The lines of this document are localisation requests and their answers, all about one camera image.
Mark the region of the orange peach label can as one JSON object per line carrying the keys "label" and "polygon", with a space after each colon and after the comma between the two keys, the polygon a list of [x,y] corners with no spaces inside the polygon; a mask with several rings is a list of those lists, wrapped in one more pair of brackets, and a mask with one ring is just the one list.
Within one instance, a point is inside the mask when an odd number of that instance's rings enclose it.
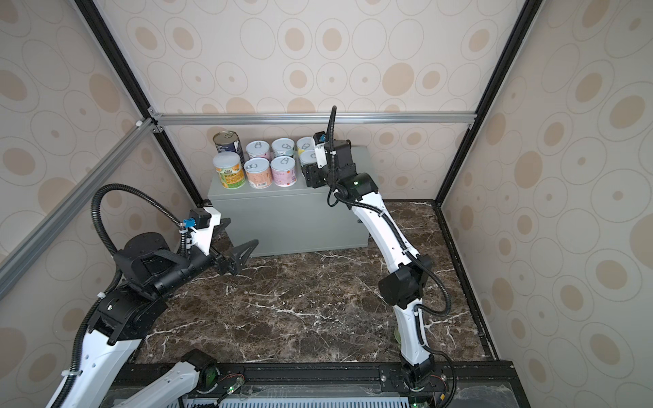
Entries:
{"label": "orange peach label can", "polygon": [[266,189],[273,184],[270,162],[264,157],[255,157],[245,163],[244,170],[250,186],[257,190]]}

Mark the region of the green orange plastic-lid can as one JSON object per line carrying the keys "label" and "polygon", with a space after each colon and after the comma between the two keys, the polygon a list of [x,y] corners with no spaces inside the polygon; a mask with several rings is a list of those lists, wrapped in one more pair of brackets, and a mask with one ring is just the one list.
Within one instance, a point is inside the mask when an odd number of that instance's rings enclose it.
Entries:
{"label": "green orange plastic-lid can", "polygon": [[221,185],[227,190],[239,189],[245,184],[241,159],[237,153],[220,152],[214,157],[213,165],[219,175]]}

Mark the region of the pink white small can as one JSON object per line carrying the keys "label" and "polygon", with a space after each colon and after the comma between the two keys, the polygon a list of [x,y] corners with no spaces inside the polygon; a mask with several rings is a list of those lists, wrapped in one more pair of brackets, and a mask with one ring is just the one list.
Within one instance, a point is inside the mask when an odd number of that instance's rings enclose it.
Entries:
{"label": "pink white small can", "polygon": [[264,140],[255,140],[247,144],[246,153],[250,159],[265,158],[267,161],[272,160],[270,144]]}

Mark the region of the teal bear label can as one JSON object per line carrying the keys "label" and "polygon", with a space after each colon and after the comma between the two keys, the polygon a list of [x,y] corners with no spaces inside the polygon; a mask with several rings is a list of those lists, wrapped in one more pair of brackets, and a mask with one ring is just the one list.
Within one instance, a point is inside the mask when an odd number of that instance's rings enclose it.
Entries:
{"label": "teal bear label can", "polygon": [[315,150],[306,150],[299,155],[299,161],[301,165],[301,170],[305,172],[310,165],[316,164],[316,151]]}

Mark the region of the light blue label can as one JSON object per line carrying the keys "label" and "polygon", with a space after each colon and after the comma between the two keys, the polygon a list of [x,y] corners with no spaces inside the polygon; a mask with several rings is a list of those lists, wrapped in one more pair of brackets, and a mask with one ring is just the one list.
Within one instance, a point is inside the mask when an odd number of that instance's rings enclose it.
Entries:
{"label": "light blue label can", "polygon": [[293,157],[295,151],[295,142],[289,138],[275,139],[271,144],[274,157]]}

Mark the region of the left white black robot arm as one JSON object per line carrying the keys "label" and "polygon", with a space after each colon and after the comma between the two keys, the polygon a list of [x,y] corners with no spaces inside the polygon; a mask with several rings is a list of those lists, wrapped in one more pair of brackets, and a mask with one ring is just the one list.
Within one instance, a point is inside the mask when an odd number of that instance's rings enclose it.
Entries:
{"label": "left white black robot arm", "polygon": [[49,401],[51,407],[98,407],[129,357],[183,285],[207,269],[236,275],[258,246],[251,240],[226,253],[192,248],[184,257],[170,250],[163,236],[140,234],[117,251],[116,264],[126,280],[90,310],[76,335],[71,369]]}

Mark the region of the yellow label can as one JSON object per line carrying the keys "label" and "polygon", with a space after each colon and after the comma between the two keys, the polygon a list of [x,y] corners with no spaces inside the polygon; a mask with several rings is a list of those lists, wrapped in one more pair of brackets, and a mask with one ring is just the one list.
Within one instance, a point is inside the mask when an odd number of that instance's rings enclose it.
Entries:
{"label": "yellow label can", "polygon": [[296,143],[297,152],[299,155],[305,151],[310,151],[315,149],[315,141],[312,136],[302,137]]}

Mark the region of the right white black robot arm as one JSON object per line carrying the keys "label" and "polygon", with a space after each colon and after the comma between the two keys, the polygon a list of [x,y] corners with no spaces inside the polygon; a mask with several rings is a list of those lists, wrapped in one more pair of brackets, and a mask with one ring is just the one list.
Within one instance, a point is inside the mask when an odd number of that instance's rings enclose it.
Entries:
{"label": "right white black robot arm", "polygon": [[435,369],[435,358],[425,348],[421,311],[426,265],[399,231],[372,177],[357,172],[350,142],[318,144],[315,153],[316,162],[306,170],[307,184],[314,188],[328,186],[332,198],[362,221],[384,257],[389,275],[379,282],[379,292],[396,315],[404,381],[408,388],[420,389]]}

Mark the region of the dark blue tin can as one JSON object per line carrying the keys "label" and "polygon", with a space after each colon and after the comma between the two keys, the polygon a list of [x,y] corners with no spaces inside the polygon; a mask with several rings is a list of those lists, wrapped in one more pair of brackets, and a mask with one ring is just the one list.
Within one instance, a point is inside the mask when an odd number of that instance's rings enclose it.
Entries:
{"label": "dark blue tin can", "polygon": [[242,144],[238,134],[231,130],[222,130],[214,134],[213,141],[218,153],[233,152],[238,154],[241,165],[245,163],[245,157],[242,149]]}

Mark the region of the pink label can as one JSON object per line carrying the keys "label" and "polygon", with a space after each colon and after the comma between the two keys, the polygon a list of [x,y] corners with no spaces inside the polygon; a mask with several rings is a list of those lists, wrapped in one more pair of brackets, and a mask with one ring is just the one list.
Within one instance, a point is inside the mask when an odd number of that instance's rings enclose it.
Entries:
{"label": "pink label can", "polygon": [[291,156],[279,156],[270,163],[270,170],[275,185],[289,187],[297,182],[296,162]]}

